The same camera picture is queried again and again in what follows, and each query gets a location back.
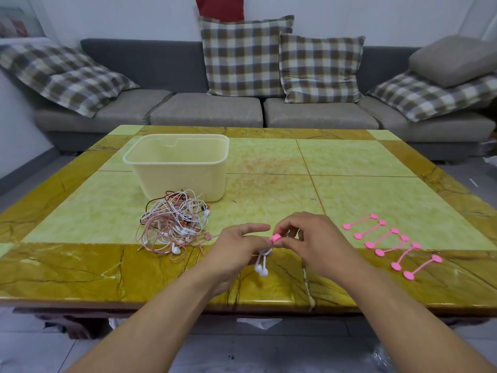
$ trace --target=yellow marble surface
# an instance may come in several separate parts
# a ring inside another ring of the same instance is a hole
[[[374,211],[426,248],[405,258],[405,269],[433,251],[445,262],[408,282],[388,267],[400,252],[381,259],[351,240],[371,264],[434,312],[497,315],[497,211],[388,131],[118,127],[0,215],[0,300],[139,308],[202,260],[198,248],[175,262],[137,251],[146,199],[121,159],[139,136],[152,133],[230,137],[226,192],[211,203],[213,234],[247,221],[274,225],[301,210],[326,212],[337,224]],[[375,233],[371,239],[381,235]],[[359,311],[342,288],[289,250],[276,250],[267,267],[264,279],[245,268],[208,310]]]

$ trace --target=tiled floor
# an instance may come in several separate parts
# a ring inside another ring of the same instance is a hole
[[[61,157],[0,197],[0,212],[72,160]],[[497,181],[481,159],[443,166],[489,204],[497,207]],[[71,341],[30,315],[0,308],[0,373],[63,372],[98,341]],[[497,319],[457,333],[497,365]],[[202,316],[191,330],[171,372],[372,372],[377,339],[363,318],[284,319],[267,331],[234,317]]]

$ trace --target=pillow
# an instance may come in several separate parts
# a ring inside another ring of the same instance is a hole
[[[229,97],[283,97],[279,78],[279,36],[291,33],[294,16],[222,23],[199,18],[207,94]]]
[[[497,70],[497,42],[450,35],[414,52],[409,67],[441,87],[453,87]]]
[[[7,46],[0,53],[0,66],[45,98],[87,117],[121,91],[139,87],[80,49],[57,45]]]
[[[355,73],[365,37],[312,39],[282,34],[280,78],[285,103],[357,102]]]
[[[418,122],[462,110],[497,96],[497,74],[491,73],[457,87],[442,88],[411,71],[399,74],[368,92]]]
[[[239,22],[244,17],[244,0],[196,0],[202,17],[222,22]]]

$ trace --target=sofa base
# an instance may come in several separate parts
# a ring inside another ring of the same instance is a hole
[[[79,153],[102,139],[107,133],[45,132],[52,144],[61,152]]]
[[[461,162],[475,155],[479,143],[408,143],[430,161]]]

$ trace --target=hand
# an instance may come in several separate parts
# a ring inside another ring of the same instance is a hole
[[[366,263],[344,235],[325,215],[296,212],[280,221],[274,234],[287,237],[274,243],[274,247],[293,250],[319,275],[340,286],[349,281],[351,274]]]
[[[217,278],[213,289],[214,296],[226,292],[233,285],[253,254],[272,246],[269,238],[245,234],[266,232],[269,229],[271,227],[268,224],[242,224],[221,231],[217,241],[201,262]]]

